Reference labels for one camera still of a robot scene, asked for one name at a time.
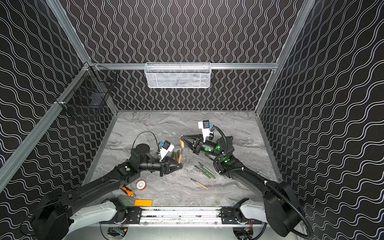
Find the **tan pen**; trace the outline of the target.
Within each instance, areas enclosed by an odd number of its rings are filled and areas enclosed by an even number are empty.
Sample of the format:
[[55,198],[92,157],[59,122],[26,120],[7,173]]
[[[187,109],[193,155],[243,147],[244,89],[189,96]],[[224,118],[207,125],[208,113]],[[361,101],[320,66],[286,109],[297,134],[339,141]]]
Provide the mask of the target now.
[[203,185],[202,183],[198,182],[197,180],[192,179],[192,178],[190,178],[190,179],[191,179],[191,181],[193,181],[193,182],[194,182],[195,184],[197,184],[198,186],[200,186],[200,187],[202,187],[202,188],[204,188],[204,189],[206,189],[206,190],[209,190],[209,188],[208,188],[207,186]]
[[184,150],[184,149],[182,149],[182,148],[180,149],[180,151],[181,151],[181,158],[180,158],[180,160],[178,161],[178,163],[179,163],[179,164],[180,164],[180,163],[181,163],[181,161],[182,161],[182,157],[183,157],[183,156],[182,156],[182,154],[183,154],[183,150]]

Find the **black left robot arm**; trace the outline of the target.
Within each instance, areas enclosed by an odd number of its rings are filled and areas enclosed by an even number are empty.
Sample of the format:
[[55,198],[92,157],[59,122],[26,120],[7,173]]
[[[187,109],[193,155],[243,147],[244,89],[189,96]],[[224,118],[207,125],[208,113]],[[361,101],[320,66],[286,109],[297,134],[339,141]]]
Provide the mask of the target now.
[[77,189],[43,196],[34,210],[31,226],[39,240],[61,240],[75,224],[70,218],[81,208],[98,198],[125,187],[141,176],[142,171],[159,172],[160,176],[182,169],[182,164],[168,156],[152,156],[150,146],[139,144],[131,156],[109,173]]

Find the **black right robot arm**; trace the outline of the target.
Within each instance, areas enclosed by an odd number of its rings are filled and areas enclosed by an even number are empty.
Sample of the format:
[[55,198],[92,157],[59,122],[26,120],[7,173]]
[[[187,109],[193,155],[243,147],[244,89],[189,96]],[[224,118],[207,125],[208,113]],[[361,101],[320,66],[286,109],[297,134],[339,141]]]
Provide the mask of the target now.
[[204,152],[212,160],[219,175],[238,181],[262,196],[263,214],[245,210],[248,201],[242,200],[235,207],[236,217],[243,221],[264,222],[281,237],[293,233],[306,240],[313,239],[313,228],[291,186],[287,182],[269,180],[246,167],[234,156],[232,136],[226,136],[220,128],[214,126],[203,129],[201,134],[183,135],[180,139],[194,154]]

